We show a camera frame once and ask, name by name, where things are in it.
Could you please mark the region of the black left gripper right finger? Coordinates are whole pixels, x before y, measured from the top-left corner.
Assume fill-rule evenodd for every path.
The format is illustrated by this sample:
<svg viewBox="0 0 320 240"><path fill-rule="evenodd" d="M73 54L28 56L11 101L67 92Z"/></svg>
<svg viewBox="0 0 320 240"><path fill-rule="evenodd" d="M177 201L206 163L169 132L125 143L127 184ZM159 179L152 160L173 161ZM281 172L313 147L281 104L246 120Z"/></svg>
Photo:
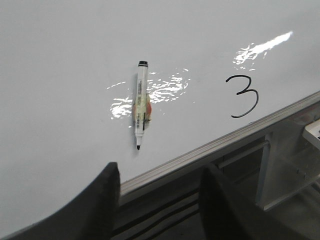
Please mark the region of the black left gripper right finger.
<svg viewBox="0 0 320 240"><path fill-rule="evenodd" d="M318 240L320 197L312 188L264 211L214 164L202 171L199 214L207 240Z"/></svg>

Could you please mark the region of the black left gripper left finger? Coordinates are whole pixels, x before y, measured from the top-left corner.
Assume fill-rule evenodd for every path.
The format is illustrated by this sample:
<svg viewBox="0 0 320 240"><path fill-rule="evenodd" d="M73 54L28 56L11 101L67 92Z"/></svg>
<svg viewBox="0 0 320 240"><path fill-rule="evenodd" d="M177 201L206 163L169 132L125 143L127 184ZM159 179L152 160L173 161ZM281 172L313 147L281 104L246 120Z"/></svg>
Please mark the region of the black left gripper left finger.
<svg viewBox="0 0 320 240"><path fill-rule="evenodd" d="M6 240L109 240L120 198L120 172L110 162L73 200Z"/></svg>

